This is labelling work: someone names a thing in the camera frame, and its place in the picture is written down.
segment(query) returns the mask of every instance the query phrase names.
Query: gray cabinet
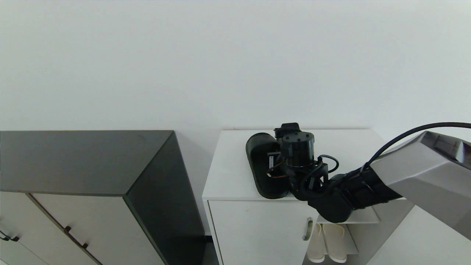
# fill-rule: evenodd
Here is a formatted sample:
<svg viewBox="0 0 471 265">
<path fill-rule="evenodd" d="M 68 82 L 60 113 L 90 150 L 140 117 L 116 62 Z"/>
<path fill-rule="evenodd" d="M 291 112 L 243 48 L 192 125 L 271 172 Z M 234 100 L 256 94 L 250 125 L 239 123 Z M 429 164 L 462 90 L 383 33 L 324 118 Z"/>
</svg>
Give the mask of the gray cabinet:
<svg viewBox="0 0 471 265">
<path fill-rule="evenodd" d="M 1 132 L 0 143 L 0 225 L 11 219 L 45 263 L 201 264 L 204 231 L 173 131 Z M 47 240 L 30 242 L 40 233 Z"/>
</svg>

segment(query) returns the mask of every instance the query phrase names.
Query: black cable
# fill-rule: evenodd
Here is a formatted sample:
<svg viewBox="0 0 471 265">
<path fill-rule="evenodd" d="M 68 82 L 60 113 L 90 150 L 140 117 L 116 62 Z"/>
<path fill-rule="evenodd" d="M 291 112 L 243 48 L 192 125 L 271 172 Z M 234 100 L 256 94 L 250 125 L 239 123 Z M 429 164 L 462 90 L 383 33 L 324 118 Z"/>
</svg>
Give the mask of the black cable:
<svg viewBox="0 0 471 265">
<path fill-rule="evenodd" d="M 366 164 L 363 166 L 363 168 L 368 168 L 369 165 L 375 161 L 384 151 L 386 151 L 389 147 L 391 147 L 393 144 L 397 143 L 398 141 L 402 140 L 406 136 L 409 136 L 413 133 L 417 133 L 423 130 L 428 130 L 431 128 L 439 128 L 439 127 L 458 127 L 458 128 L 468 128 L 471 129 L 471 124 L 470 123 L 459 123 L 459 122 L 442 122 L 442 123 L 431 123 L 431 124 L 426 124 L 422 125 L 419 127 L 415 127 L 414 129 L 410 129 L 409 131 L 400 134 L 399 136 L 395 137 L 394 139 L 390 140 L 387 142 L 383 147 L 381 147 L 371 158 Z"/>
<path fill-rule="evenodd" d="M 329 156 L 329 155 L 320 155 L 317 159 L 321 159 L 322 157 L 325 157 L 325 158 L 329 158 L 329 159 L 332 159 L 334 162 L 335 162 L 335 167 L 331 170 L 329 170 L 329 173 L 332 173 L 334 172 L 335 170 L 337 170 L 337 168 L 339 168 L 339 161 L 335 158 L 335 157 L 332 157 L 332 156 Z"/>
</svg>

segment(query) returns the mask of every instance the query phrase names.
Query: wire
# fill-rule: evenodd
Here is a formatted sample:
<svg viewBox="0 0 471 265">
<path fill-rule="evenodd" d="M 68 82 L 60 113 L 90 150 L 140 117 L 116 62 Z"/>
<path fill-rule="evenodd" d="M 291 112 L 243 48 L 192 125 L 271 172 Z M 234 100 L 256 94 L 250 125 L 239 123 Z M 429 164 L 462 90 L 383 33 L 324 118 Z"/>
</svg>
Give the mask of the wire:
<svg viewBox="0 0 471 265">
<path fill-rule="evenodd" d="M 267 170 L 267 175 L 268 175 L 270 178 L 272 178 L 272 179 L 279 179 L 279 178 L 285 178 L 285 177 L 287 177 L 288 175 L 272 176 L 272 175 L 270 174 L 270 171 L 273 171 L 273 169 L 275 169 L 275 167 L 280 166 L 281 164 L 283 164 L 284 161 L 285 161 L 285 159 L 281 160 L 280 163 L 278 163 L 278 164 L 274 165 L 273 167 L 269 168 L 269 169 Z"/>
<path fill-rule="evenodd" d="M 329 155 L 320 155 L 319 158 L 318 158 L 318 160 L 319 160 L 320 158 L 322 158 L 322 157 L 332 159 L 332 160 L 335 162 L 335 167 L 334 167 L 333 169 L 329 170 L 329 173 L 332 173 L 332 172 L 334 172 L 335 170 L 337 170 L 337 168 L 339 168 L 340 163 L 339 163 L 339 161 L 338 161 L 335 157 L 332 157 L 332 156 L 329 156 Z"/>
<path fill-rule="evenodd" d="M 287 177 L 288 175 L 282 175 L 282 176 L 273 176 L 273 177 L 270 177 L 272 179 L 279 179 L 279 178 L 285 178 Z"/>
<path fill-rule="evenodd" d="M 381 147 L 371 158 L 366 164 L 362 166 L 362 168 L 368 168 L 369 165 L 375 161 L 384 151 L 386 151 L 389 147 L 391 147 L 393 144 L 397 143 L 398 141 L 402 140 L 406 136 L 409 136 L 413 133 L 417 133 L 423 130 L 428 130 L 431 128 L 439 128 L 439 127 L 458 127 L 458 128 L 468 128 L 471 129 L 471 124 L 470 123 L 459 123 L 459 122 L 442 122 L 442 123 L 431 123 L 431 124 L 426 124 L 422 125 L 419 127 L 415 127 L 414 129 L 410 129 L 409 131 L 400 134 L 399 136 L 395 137 L 394 139 L 390 140 L 387 142 L 383 147 Z"/>
</svg>

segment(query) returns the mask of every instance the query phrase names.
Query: cabinet door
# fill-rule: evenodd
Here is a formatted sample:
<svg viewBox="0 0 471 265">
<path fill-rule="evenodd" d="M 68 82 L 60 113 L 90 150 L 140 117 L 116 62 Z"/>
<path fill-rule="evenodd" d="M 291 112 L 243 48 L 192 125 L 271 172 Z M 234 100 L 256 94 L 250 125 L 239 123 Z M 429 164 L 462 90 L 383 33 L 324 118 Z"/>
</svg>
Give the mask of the cabinet door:
<svg viewBox="0 0 471 265">
<path fill-rule="evenodd" d="M 0 192 L 0 224 L 49 265 L 96 265 L 23 193 Z"/>
<path fill-rule="evenodd" d="M 121 197 L 33 196 L 103 265 L 164 265 Z"/>
<path fill-rule="evenodd" d="M 0 260 L 7 265 L 47 265 L 21 242 L 13 241 L 0 240 Z"/>
<path fill-rule="evenodd" d="M 301 265 L 309 240 L 302 201 L 209 201 L 224 265 Z"/>
</svg>

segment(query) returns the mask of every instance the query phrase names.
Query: white wall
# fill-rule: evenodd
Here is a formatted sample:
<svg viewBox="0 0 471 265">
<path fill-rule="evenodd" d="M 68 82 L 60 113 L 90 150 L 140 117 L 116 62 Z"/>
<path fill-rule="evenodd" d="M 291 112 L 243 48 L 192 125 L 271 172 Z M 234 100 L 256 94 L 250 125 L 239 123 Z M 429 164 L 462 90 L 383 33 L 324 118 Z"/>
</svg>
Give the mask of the white wall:
<svg viewBox="0 0 471 265">
<path fill-rule="evenodd" d="M 209 233 L 221 129 L 469 122 L 470 28 L 464 1 L 2 1 L 0 128 L 176 130 Z"/>
</svg>

